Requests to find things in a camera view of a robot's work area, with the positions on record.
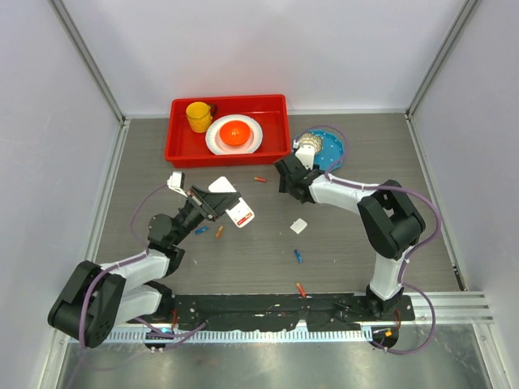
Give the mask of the white red remote control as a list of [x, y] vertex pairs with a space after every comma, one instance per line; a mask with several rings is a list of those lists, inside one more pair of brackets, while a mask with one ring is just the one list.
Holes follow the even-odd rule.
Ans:
[[226, 215], [231, 219], [236, 227], [243, 228], [255, 218], [255, 213], [251, 207], [226, 177], [221, 176], [212, 182], [208, 186], [208, 190], [210, 193], [231, 193], [238, 196], [238, 200], [225, 209]]

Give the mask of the white battery cover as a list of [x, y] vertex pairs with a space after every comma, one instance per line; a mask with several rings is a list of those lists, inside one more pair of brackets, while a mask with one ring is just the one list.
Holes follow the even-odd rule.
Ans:
[[307, 227], [307, 222], [302, 218], [298, 218], [291, 226], [290, 229], [296, 234], [300, 234]]

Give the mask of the red orange AAA battery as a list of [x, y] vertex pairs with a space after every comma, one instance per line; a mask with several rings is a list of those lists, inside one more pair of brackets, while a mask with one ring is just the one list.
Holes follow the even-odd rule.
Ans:
[[307, 297], [307, 294], [302, 286], [302, 284], [300, 282], [297, 282], [296, 284], [296, 288], [297, 290], [299, 291], [300, 295], [302, 298], [306, 298]]

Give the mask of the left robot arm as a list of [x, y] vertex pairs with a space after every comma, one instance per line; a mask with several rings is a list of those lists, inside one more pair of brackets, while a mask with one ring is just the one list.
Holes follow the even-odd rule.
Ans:
[[121, 323], [143, 316], [166, 322], [174, 297], [159, 281], [178, 270], [185, 254], [180, 243], [204, 221], [228, 216], [243, 228], [255, 216], [232, 186], [192, 186], [186, 197], [176, 216], [161, 213], [151, 218], [142, 253], [113, 263], [80, 263], [52, 305], [48, 324], [82, 347], [95, 348]]

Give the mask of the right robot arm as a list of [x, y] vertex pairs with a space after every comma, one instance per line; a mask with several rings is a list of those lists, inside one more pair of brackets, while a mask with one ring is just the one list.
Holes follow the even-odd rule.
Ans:
[[401, 266], [426, 228], [418, 209], [401, 185], [352, 182], [306, 167], [290, 154], [274, 166], [280, 174], [279, 191], [301, 203], [325, 204], [360, 216], [367, 239], [376, 252], [375, 269], [366, 289], [367, 313], [386, 319], [396, 309], [403, 286]]

